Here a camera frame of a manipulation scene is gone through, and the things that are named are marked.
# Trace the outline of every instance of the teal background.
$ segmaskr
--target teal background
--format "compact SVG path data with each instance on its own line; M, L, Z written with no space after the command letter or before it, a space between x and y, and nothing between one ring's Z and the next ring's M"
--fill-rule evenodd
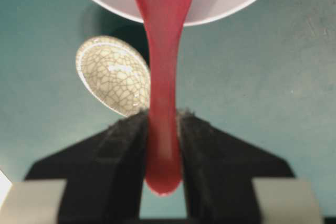
M21 180L38 158L121 116L75 70L86 39L134 22L91 0L0 0L0 169ZM183 31L177 105L288 160L324 215L336 215L336 0L258 0ZM182 189L147 189L142 217L185 215Z

